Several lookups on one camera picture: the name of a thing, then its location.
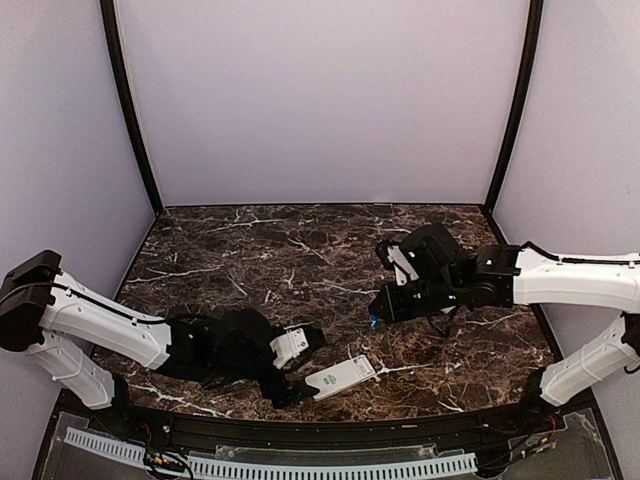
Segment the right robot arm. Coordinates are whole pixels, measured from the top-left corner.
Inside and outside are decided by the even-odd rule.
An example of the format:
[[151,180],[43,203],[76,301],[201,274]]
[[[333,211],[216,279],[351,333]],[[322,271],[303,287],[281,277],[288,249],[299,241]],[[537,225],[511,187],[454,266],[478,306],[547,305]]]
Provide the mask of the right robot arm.
[[453,318],[466,308],[563,304],[610,308],[618,317],[567,358],[532,373],[510,424],[534,432],[573,397],[623,369],[639,368],[639,256],[575,256],[548,252],[528,241],[463,248],[441,223],[403,240],[376,245],[383,267],[394,273],[369,304],[387,324],[435,315]]

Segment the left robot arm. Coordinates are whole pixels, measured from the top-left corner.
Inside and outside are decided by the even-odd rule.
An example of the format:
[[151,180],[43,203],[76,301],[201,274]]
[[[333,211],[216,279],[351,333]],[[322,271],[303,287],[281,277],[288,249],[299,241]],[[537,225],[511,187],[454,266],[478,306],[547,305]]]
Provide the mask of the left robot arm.
[[305,380],[289,381],[325,344],[321,329],[273,325],[254,309],[154,317],[88,289],[44,250],[9,271],[1,284],[1,347],[33,358],[120,436],[141,427],[126,382],[91,361],[84,339],[168,378],[202,388],[238,380],[258,383],[276,409],[319,394]]

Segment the white remote control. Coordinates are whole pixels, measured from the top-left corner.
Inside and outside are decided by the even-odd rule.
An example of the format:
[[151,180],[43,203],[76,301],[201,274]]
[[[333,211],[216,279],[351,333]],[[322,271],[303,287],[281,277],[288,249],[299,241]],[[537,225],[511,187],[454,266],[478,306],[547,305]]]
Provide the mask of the white remote control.
[[315,401],[320,401],[369,380],[375,375],[376,370],[368,357],[359,355],[307,376],[305,383],[319,390],[313,398]]

